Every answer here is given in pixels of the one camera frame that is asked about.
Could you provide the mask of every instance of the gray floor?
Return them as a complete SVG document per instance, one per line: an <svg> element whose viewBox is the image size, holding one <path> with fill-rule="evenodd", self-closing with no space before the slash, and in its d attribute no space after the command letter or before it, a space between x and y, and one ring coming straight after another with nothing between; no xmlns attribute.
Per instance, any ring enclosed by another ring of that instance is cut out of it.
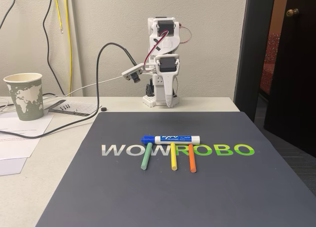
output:
<svg viewBox="0 0 316 227"><path fill-rule="evenodd" d="M263 128L268 103L259 96L255 125L272 143L283 159L316 195L316 158L275 136Z"/></svg>

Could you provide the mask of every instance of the yellow chalk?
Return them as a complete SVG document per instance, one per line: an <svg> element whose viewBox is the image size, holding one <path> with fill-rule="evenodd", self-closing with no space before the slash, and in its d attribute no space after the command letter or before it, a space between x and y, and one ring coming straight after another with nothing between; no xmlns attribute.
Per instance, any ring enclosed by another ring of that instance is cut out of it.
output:
<svg viewBox="0 0 316 227"><path fill-rule="evenodd" d="M170 153L171 153L171 169L177 170L176 145L174 143L170 144Z"/></svg>

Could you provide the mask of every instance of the dark door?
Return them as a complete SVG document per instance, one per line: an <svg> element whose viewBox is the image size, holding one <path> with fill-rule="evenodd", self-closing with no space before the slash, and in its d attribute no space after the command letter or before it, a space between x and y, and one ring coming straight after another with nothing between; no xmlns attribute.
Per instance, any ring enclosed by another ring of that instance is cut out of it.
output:
<svg viewBox="0 0 316 227"><path fill-rule="evenodd" d="M315 71L316 0L287 0L264 128L314 156Z"/></svg>

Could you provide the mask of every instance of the door knob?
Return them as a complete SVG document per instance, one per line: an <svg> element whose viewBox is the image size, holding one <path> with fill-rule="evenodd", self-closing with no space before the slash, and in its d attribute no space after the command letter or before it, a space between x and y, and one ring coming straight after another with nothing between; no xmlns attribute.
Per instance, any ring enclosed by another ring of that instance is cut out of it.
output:
<svg viewBox="0 0 316 227"><path fill-rule="evenodd" d="M293 16L298 16L300 14L299 10L298 9L289 9L287 12L286 12L286 16L287 17L293 17Z"/></svg>

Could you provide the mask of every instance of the paper cup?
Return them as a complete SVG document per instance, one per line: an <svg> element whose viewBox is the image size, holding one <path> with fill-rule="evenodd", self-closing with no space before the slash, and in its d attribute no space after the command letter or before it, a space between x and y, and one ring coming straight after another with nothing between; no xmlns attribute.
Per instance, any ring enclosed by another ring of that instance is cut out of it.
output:
<svg viewBox="0 0 316 227"><path fill-rule="evenodd" d="M43 117L42 75L21 73L5 77L19 119L31 121Z"/></svg>

